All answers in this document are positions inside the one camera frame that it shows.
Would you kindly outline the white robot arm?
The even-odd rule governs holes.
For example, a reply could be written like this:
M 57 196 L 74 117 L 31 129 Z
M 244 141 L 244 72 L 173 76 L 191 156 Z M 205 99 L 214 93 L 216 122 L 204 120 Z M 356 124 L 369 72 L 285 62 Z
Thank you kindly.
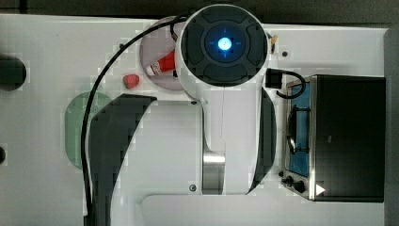
M 264 88 L 270 47 L 255 16 L 227 4 L 196 11 L 178 36 L 178 78 L 202 109 L 204 195 L 247 195 L 274 164 L 275 107 Z

